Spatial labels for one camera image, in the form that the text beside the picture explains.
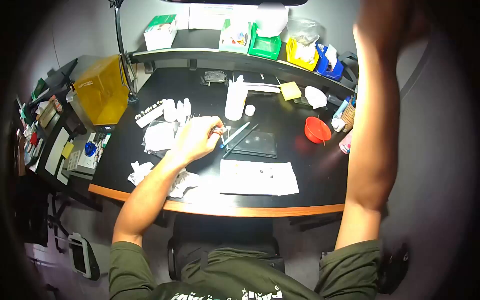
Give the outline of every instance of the woven basket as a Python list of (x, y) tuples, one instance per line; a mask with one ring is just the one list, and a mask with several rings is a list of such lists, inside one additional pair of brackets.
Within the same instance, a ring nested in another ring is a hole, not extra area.
[(353, 97), (350, 99), (350, 103), (342, 114), (342, 120), (345, 121), (343, 132), (349, 132), (352, 130), (353, 122), (355, 121), (355, 108), (352, 105), (352, 99)]

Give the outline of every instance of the gray wall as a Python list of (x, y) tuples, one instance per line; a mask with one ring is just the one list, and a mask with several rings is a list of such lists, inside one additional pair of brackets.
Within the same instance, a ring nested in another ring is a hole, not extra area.
[[(290, 8), (290, 15), (318, 21), (326, 29), (324, 43), (334, 45), (339, 53), (356, 53), (352, 26), (359, 5), (357, 0), (310, 0)], [(125, 49), (137, 50), (143, 41), (144, 29), (156, 15), (176, 13), (179, 28), (188, 28), (189, 11), (189, 4), (126, 0), (120, 10)], [(22, 101), (29, 98), (40, 77), (46, 78), (47, 72), (57, 70), (59, 65), (82, 55), (106, 57), (118, 53), (114, 11), (107, 0), (66, 0), (50, 16), (39, 20), (39, 24), (14, 76), (11, 93), (18, 94)], [(400, 58), (400, 87), (415, 69), (423, 50), (422, 45), (416, 46)]]
[(379, 299), (430, 299), (456, 259), (474, 206), (471, 96), (453, 47), (440, 34), (430, 42), (426, 64), (401, 101), (398, 177), (381, 227), (389, 248), (409, 243), (410, 266), (398, 290)]

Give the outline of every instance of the hand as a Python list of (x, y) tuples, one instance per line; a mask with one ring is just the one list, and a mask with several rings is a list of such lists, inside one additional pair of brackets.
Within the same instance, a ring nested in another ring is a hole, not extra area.
[(216, 133), (210, 136), (212, 127), (223, 127), (222, 120), (217, 116), (191, 119), (168, 154), (175, 156), (183, 167), (209, 154), (220, 139)]
[(353, 27), (359, 57), (375, 52), (396, 65), (413, 8), (412, 0), (364, 0)]

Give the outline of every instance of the pink bottle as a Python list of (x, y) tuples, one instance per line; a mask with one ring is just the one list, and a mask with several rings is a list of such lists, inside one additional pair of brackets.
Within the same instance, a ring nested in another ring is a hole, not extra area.
[(343, 153), (348, 154), (350, 153), (350, 147), (352, 145), (352, 136), (353, 136), (353, 130), (351, 130), (346, 137), (343, 138), (343, 140), (338, 144), (340, 146), (340, 150), (342, 150)]

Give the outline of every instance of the orange desk edge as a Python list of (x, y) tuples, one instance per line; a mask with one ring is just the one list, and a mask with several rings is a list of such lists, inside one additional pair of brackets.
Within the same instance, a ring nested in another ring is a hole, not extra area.
[[(118, 201), (127, 201), (130, 193), (107, 189), (98, 185), (90, 184), (89, 192), (102, 195)], [(288, 217), (288, 216), (313, 216), (342, 212), (344, 204), (307, 207), (211, 207), (166, 200), (163, 209), (197, 215), (210, 216), (238, 216), (238, 217)]]

